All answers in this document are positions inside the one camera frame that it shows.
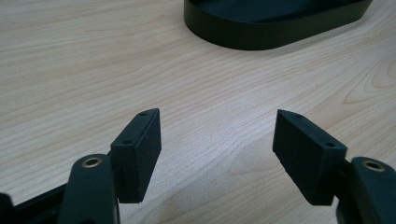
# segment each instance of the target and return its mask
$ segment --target light wood tabletop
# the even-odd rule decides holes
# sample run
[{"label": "light wood tabletop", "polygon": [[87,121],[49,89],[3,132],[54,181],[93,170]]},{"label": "light wood tabletop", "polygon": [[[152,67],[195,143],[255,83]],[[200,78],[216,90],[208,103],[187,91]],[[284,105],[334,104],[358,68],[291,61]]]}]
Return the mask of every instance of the light wood tabletop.
[{"label": "light wood tabletop", "polygon": [[22,203],[67,182],[140,111],[163,150],[121,223],[336,223],[272,151],[278,109],[396,167],[396,4],[279,49],[211,44],[181,0],[0,1],[0,191]]}]

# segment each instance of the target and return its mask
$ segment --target black mechanical arm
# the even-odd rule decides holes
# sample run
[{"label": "black mechanical arm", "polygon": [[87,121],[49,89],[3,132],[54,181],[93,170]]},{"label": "black mechanical arm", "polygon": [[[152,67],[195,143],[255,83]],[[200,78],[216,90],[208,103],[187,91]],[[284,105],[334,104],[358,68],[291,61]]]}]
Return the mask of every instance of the black mechanical arm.
[{"label": "black mechanical arm", "polygon": [[69,181],[14,206],[0,194],[1,223],[120,223],[120,203],[140,203],[161,152],[160,110],[139,113],[107,155],[76,161]]},{"label": "black mechanical arm", "polygon": [[396,223],[396,173],[384,162],[345,160],[347,147],[305,117],[278,110],[273,151],[312,205],[339,199],[339,223]]}]

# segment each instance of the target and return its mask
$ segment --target wood grain surface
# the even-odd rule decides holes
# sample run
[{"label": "wood grain surface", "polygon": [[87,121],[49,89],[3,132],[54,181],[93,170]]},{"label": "wood grain surface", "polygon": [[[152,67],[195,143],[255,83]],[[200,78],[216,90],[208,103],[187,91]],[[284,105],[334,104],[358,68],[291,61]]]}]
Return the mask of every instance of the wood grain surface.
[{"label": "wood grain surface", "polygon": [[272,152],[276,111],[396,167],[396,4],[279,49],[194,35],[181,0],[0,1],[0,191],[15,204],[161,109],[163,151],[122,223],[336,223]]}]

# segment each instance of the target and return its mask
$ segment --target screw hole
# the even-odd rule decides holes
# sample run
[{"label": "screw hole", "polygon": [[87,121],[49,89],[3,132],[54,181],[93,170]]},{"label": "screw hole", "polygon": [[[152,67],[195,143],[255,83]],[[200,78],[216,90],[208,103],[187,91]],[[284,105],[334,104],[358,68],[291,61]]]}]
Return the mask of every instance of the screw hole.
[{"label": "screw hole", "polygon": [[82,166],[85,168],[92,168],[94,166],[99,165],[102,162],[101,158],[89,158],[82,163]]},{"label": "screw hole", "polygon": [[335,147],[335,144],[334,144],[334,143],[326,143],[326,146],[328,146],[328,147]]},{"label": "screw hole", "polygon": [[131,145],[132,141],[131,140],[125,140],[122,142],[124,145]]},{"label": "screw hole", "polygon": [[363,161],[362,162],[363,165],[373,171],[377,171],[377,172],[384,172],[385,171],[385,167],[381,164],[379,164],[378,162],[375,161]]}]

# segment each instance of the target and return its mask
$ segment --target wooden table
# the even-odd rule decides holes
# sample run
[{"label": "wooden table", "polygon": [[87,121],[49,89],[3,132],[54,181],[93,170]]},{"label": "wooden table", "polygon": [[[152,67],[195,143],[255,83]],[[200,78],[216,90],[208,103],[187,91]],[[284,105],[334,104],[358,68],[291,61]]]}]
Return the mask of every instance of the wooden table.
[{"label": "wooden table", "polygon": [[396,167],[396,4],[264,51],[194,35],[175,0],[0,2],[0,191],[15,204],[107,153],[140,111],[161,109],[163,151],[122,223],[336,223],[272,152],[276,111],[313,120],[347,159]]}]

